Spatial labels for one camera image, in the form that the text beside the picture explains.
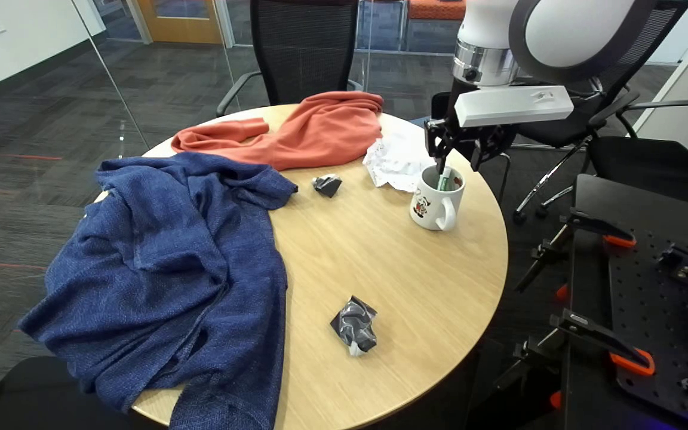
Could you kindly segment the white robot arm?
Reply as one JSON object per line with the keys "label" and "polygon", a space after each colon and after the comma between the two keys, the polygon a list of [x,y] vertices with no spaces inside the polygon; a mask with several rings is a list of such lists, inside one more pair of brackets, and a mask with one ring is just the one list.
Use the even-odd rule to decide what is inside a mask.
{"label": "white robot arm", "polygon": [[426,125],[439,177],[477,128],[567,119],[567,84],[616,65],[653,11],[650,0],[464,2],[447,108]]}

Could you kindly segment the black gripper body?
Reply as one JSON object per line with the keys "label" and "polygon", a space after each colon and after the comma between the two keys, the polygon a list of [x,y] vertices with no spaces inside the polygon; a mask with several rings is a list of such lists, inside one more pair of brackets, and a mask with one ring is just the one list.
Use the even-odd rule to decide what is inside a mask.
{"label": "black gripper body", "polygon": [[472,170],[483,162],[505,155],[515,132],[512,127],[464,127],[455,103],[462,92],[475,91],[475,84],[455,79],[452,85],[429,97],[429,116],[422,122],[426,150],[429,158],[457,150]]}

